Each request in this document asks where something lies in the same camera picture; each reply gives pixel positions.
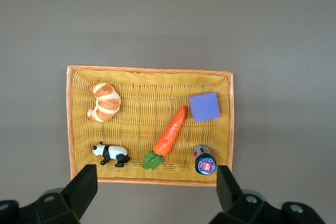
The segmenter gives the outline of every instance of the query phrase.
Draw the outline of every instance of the blue foam cube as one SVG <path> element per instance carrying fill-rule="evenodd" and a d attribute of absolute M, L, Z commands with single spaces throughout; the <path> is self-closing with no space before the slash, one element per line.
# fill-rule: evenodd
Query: blue foam cube
<path fill-rule="evenodd" d="M 216 92 L 191 95 L 188 101 L 191 116 L 195 122 L 220 117 Z"/>

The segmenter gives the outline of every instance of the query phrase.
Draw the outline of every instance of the basket rim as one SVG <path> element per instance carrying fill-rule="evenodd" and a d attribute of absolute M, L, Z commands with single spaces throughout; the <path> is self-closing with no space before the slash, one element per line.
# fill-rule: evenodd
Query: basket rim
<path fill-rule="evenodd" d="M 229 152 L 227 166 L 232 170 L 233 150 L 234 150 L 234 85 L 233 73 L 230 71 L 219 70 L 201 70 L 201 69 L 172 69 L 172 68 L 139 68 L 139 67 L 116 67 L 116 66 L 93 66 L 93 65 L 68 65 L 66 82 L 66 108 L 68 124 L 68 145 L 70 158 L 70 176 L 73 179 L 78 174 L 78 167 L 75 159 L 75 140 L 72 128 L 72 79 L 74 71 L 80 70 L 98 70 L 98 71 L 124 71 L 133 73 L 196 73 L 227 77 L 229 94 Z M 160 179 L 127 179 L 127 178 L 98 178 L 99 182 L 123 182 L 138 184 L 165 184 L 165 185 L 190 185 L 190 186 L 216 186 L 216 182 L 195 182 L 178 180 L 160 180 Z"/>

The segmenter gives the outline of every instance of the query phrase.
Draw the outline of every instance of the panda head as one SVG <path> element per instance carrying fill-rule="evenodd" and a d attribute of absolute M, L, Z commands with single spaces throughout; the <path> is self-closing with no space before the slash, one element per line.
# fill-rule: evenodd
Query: panda head
<path fill-rule="evenodd" d="M 105 148 L 105 145 L 103 145 L 103 143 L 100 142 L 98 145 L 93 146 L 92 153 L 94 153 L 97 156 L 103 155 L 104 148 Z"/>

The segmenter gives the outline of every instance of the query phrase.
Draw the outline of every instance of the gray floor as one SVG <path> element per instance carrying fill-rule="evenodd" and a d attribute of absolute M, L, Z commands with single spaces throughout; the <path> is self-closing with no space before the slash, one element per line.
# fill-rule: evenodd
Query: gray floor
<path fill-rule="evenodd" d="M 0 199 L 70 180 L 66 67 L 229 70 L 233 174 L 336 223 L 336 0 L 0 0 Z M 215 188 L 99 184 L 82 223 L 208 223 Z"/>

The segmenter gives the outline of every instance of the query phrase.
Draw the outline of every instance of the metal screw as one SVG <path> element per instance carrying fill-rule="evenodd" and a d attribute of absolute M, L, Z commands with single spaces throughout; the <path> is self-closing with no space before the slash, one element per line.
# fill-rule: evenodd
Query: metal screw
<path fill-rule="evenodd" d="M 255 203 L 258 202 L 257 199 L 253 196 L 247 196 L 246 200 L 247 200 L 247 202 L 252 203 L 252 204 L 255 204 Z"/>
<path fill-rule="evenodd" d="M 290 207 L 290 209 L 291 209 L 293 212 L 297 212 L 298 214 L 303 213 L 303 209 L 302 209 L 302 207 L 300 207 L 299 205 L 292 204 L 292 205 L 290 205 L 289 207 Z"/>
<path fill-rule="evenodd" d="M 9 204 L 7 204 L 7 203 L 1 205 L 1 206 L 0 206 L 0 211 L 5 210 L 7 207 L 9 207 Z"/>
<path fill-rule="evenodd" d="M 50 202 L 53 201 L 54 197 L 53 196 L 48 196 L 47 198 L 44 199 L 44 202 Z"/>

